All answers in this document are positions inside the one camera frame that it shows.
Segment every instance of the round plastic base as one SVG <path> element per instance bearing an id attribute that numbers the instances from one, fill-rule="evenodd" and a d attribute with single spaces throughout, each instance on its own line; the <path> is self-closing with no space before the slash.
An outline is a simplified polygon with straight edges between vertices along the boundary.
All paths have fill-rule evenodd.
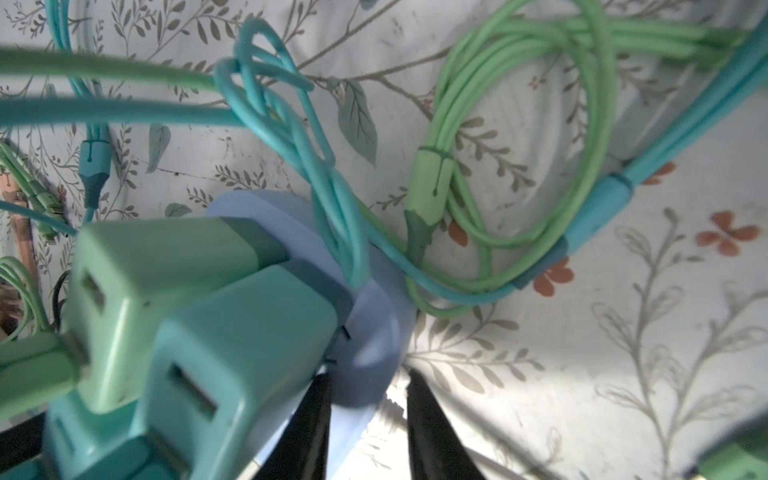
<path id="1" fill-rule="evenodd" d="M 312 207 L 287 192 L 237 191 L 218 197 L 208 217 L 243 217 L 255 220 L 280 241 L 292 258 L 311 262 L 340 285 L 344 278 L 314 228 Z M 349 339 L 339 335 L 328 355 L 333 378 L 333 407 L 327 478 L 332 478 L 373 418 L 376 407 L 406 350 L 415 322 L 415 307 L 405 289 L 402 273 L 376 248 L 371 250 L 371 279 L 356 290 L 346 321 Z M 282 432 L 259 451 L 262 464 Z"/>

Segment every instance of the leaf pattern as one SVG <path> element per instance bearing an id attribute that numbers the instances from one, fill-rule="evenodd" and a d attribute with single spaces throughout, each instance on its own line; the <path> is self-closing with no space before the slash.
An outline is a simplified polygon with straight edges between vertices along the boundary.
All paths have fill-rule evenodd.
<path id="1" fill-rule="evenodd" d="M 379 136 L 368 109 L 366 92 L 353 79 L 329 78 L 328 89 L 334 92 L 339 105 L 339 128 L 355 151 L 367 161 L 376 164 Z"/>
<path id="2" fill-rule="evenodd" d="M 721 321 L 710 320 L 709 336 L 690 366 L 683 365 L 675 358 L 667 345 L 656 344 L 646 349 L 644 335 L 648 326 L 653 322 L 663 322 L 663 318 L 680 303 L 684 296 L 684 291 L 679 286 L 670 286 L 661 290 L 656 296 L 652 296 L 650 292 L 653 291 L 659 276 L 672 267 L 685 263 L 699 263 L 702 260 L 699 256 L 680 251 L 672 253 L 672 247 L 685 240 L 686 235 L 677 231 L 680 226 L 680 217 L 677 212 L 667 207 L 663 210 L 663 215 L 669 223 L 669 230 L 656 253 L 651 248 L 647 237 L 634 228 L 618 227 L 615 230 L 616 238 L 630 253 L 642 257 L 649 269 L 645 287 L 639 283 L 632 284 L 632 288 L 641 297 L 637 322 L 627 321 L 616 310 L 603 303 L 595 303 L 592 311 L 608 339 L 629 355 L 637 371 L 637 383 L 641 395 L 613 385 L 601 385 L 595 391 L 598 396 L 616 406 L 642 412 L 644 418 L 653 424 L 661 446 L 659 476 L 663 480 L 668 480 L 672 476 L 670 455 L 681 430 L 692 422 L 732 417 L 753 403 L 756 391 L 752 386 L 745 385 L 704 393 L 697 399 L 690 399 L 690 397 L 697 377 L 712 357 L 721 353 L 741 352 L 768 343 L 768 329 L 762 326 L 745 326 L 735 331 L 732 328 L 739 315 L 750 304 L 768 298 L 768 293 L 760 290 L 750 295 L 738 284 L 726 282 L 723 285 L 723 296 L 727 316 Z M 713 222 L 725 230 L 730 228 L 732 220 L 733 215 L 730 213 L 713 217 Z M 697 236 L 694 242 L 700 246 L 702 236 Z M 665 420 L 667 424 L 662 423 L 660 416 L 663 410 L 657 398 L 657 392 L 662 390 L 664 385 L 668 386 L 674 396 L 671 406 L 665 408 L 671 408 L 670 418 Z"/>
<path id="3" fill-rule="evenodd" d="M 483 388 L 482 384 L 478 382 L 475 377 L 469 375 L 465 370 L 460 369 L 457 366 L 451 366 L 451 370 L 458 382 L 465 388 L 472 390 L 475 393 L 485 393 L 485 388 Z"/>
<path id="4" fill-rule="evenodd" d="M 149 127 L 149 164 L 147 173 L 157 170 L 157 165 L 170 143 L 170 128 L 165 125 L 152 124 Z"/>
<path id="5" fill-rule="evenodd" d="M 165 216 L 169 218 L 183 217 L 184 215 L 191 213 L 192 209 L 183 204 L 168 204 L 168 206 L 165 207 Z"/>

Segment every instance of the green cable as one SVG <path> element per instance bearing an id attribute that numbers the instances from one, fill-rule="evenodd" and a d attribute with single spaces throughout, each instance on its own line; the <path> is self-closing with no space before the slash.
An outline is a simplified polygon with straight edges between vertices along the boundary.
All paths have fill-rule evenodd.
<path id="1" fill-rule="evenodd" d="M 48 317 L 45 315 L 38 286 L 24 264 L 14 257 L 0 258 L 0 278 L 18 291 L 24 306 L 22 322 L 0 344 L 11 342 L 17 338 L 31 320 L 34 320 L 35 323 L 32 333 L 49 330 Z"/>
<path id="2" fill-rule="evenodd" d="M 553 51 L 570 55 L 582 73 L 588 96 L 588 135 L 574 183 L 551 214 L 528 232 L 500 239 L 487 233 L 472 193 L 458 168 L 452 180 L 448 209 L 457 223 L 476 240 L 480 266 L 474 280 L 460 279 L 424 262 L 422 270 L 440 283 L 469 293 L 493 290 L 525 271 L 548 251 L 573 219 L 591 189 L 607 149 L 616 97 L 616 51 L 661 55 L 701 68 L 723 65 L 746 32 L 738 29 L 679 25 L 638 19 L 609 19 L 594 0 L 579 0 L 584 17 L 554 22 L 530 22 L 510 18 L 529 0 L 511 2 L 486 24 L 451 50 L 436 87 L 437 110 L 427 145 L 451 151 L 453 139 L 466 115 L 479 98 L 507 70 L 524 61 Z M 0 71 L 4 73 L 62 74 L 91 78 L 114 78 L 178 84 L 218 92 L 210 75 L 164 65 L 141 64 L 115 58 L 0 48 Z M 399 250 L 405 244 L 367 208 L 363 216 Z M 505 271 L 491 275 L 491 247 L 529 245 L 528 252 Z M 437 316 L 465 313 L 470 307 L 438 310 L 421 296 L 409 280 L 408 290 L 417 306 Z"/>
<path id="3" fill-rule="evenodd" d="M 4 141 L 0 141 L 0 164 L 13 175 L 19 188 L 26 196 L 29 206 L 34 211 L 58 222 L 66 223 L 61 201 L 46 190 L 35 176 L 24 168 L 15 152 Z M 38 232 L 49 242 L 55 240 L 57 235 L 56 230 L 45 223 L 38 225 Z"/>

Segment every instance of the wooden stick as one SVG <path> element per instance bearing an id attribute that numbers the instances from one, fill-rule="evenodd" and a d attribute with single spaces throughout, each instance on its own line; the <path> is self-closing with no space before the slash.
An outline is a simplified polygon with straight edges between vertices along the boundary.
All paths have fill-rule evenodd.
<path id="1" fill-rule="evenodd" d="M 22 189 L 16 183 L 16 179 L 11 174 L 0 175 L 0 192 L 6 202 L 27 207 L 27 200 L 24 198 Z M 16 235 L 16 247 L 18 256 L 24 266 L 27 267 L 35 285 L 32 288 L 38 288 L 38 268 L 35 263 L 35 248 L 32 245 L 32 228 L 27 217 L 21 215 L 11 215 L 11 225 Z"/>

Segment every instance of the charging cable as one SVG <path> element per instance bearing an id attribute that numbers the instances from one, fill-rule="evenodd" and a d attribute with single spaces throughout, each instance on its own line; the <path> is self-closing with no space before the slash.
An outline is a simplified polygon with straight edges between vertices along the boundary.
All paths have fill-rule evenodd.
<path id="1" fill-rule="evenodd" d="M 0 342 L 0 345 L 16 339 L 29 323 L 32 323 L 31 333 L 33 334 L 50 330 L 48 318 L 45 316 L 45 308 L 43 308 L 43 303 L 38 293 L 38 286 L 32 279 L 32 275 L 27 270 L 27 267 L 14 257 L 2 257 L 0 258 L 0 278 L 18 291 L 19 296 L 22 298 L 22 309 L 24 311 L 21 322 L 8 335 L 8 338 Z"/>
<path id="2" fill-rule="evenodd" d="M 58 198 L 46 190 L 35 176 L 24 168 L 14 151 L 3 141 L 0 141 L 0 164 L 14 177 L 34 211 L 66 223 L 64 207 Z M 46 223 L 38 223 L 38 232 L 46 242 L 53 243 L 56 240 L 56 230 Z"/>
<path id="3" fill-rule="evenodd" d="M 57 47 L 62 51 L 72 51 L 69 38 L 69 0 L 45 0 L 45 13 L 48 16 L 48 29 Z M 78 97 L 93 98 L 94 95 L 82 78 L 70 77 L 69 84 Z M 80 164 L 78 175 L 83 182 L 85 214 L 83 224 L 91 222 L 98 210 L 101 190 L 107 183 L 112 158 L 109 126 L 106 123 L 86 125 L 86 140 L 80 144 Z"/>
<path id="4" fill-rule="evenodd" d="M 455 316 L 467 312 L 473 305 L 499 300 L 512 290 L 525 286 L 549 261 L 569 251 L 563 248 L 563 239 L 574 225 L 586 225 L 578 231 L 582 237 L 594 233 L 595 230 L 591 229 L 594 222 L 578 223 L 578 220 L 584 215 L 590 220 L 589 208 L 606 203 L 600 202 L 599 198 L 593 199 L 593 196 L 606 184 L 603 180 L 598 181 L 598 173 L 613 124 L 615 56 L 618 48 L 622 51 L 647 51 L 678 61 L 695 61 L 704 68 L 717 68 L 726 63 L 746 37 L 745 32 L 734 29 L 632 19 L 609 20 L 595 0 L 574 0 L 584 13 L 582 18 L 555 22 L 511 19 L 510 15 L 528 1 L 508 3 L 486 24 L 459 41 L 446 58 L 436 88 L 435 119 L 427 142 L 417 153 L 406 204 L 408 244 L 386 229 L 354 197 L 333 168 L 333 152 L 306 94 L 313 85 L 297 71 L 279 36 L 260 18 L 243 26 L 236 43 L 235 58 L 220 61 L 213 78 L 202 72 L 110 58 L 0 50 L 0 68 L 10 73 L 44 71 L 47 74 L 193 85 L 220 92 L 231 110 L 103 98 L 21 99 L 0 101 L 0 124 L 175 121 L 246 125 L 286 158 L 312 185 L 318 229 L 350 286 L 359 286 L 367 278 L 369 240 L 410 277 L 407 287 L 419 308 L 432 315 Z M 254 46 L 254 35 L 264 35 L 276 53 L 273 55 Z M 485 90 L 509 68 L 553 50 L 570 55 L 581 71 L 588 96 L 589 118 L 584 154 L 574 183 L 542 222 L 512 238 L 496 238 L 486 232 L 468 185 L 455 166 L 450 152 L 452 139 L 463 118 Z M 732 62 L 727 70 L 738 69 L 739 66 Z M 243 87 L 232 82 L 231 78 L 236 74 L 241 76 Z M 300 117 L 282 98 L 262 85 L 256 75 L 294 86 L 322 157 L 315 152 Z M 732 104 L 748 94 L 750 88 L 733 96 Z M 611 178 L 607 180 L 610 188 L 603 188 L 609 194 L 621 188 L 614 184 L 623 182 L 622 179 L 612 181 Z M 631 185 L 629 182 L 627 198 L 631 197 Z M 423 260 L 425 245 L 429 243 L 436 221 L 439 221 L 435 219 L 442 218 L 446 207 L 479 245 L 481 262 L 476 279 L 453 277 Z M 518 262 L 500 273 L 491 271 L 491 248 L 519 246 L 528 249 Z M 419 287 L 460 306 L 448 310 L 436 309 L 423 298 Z"/>

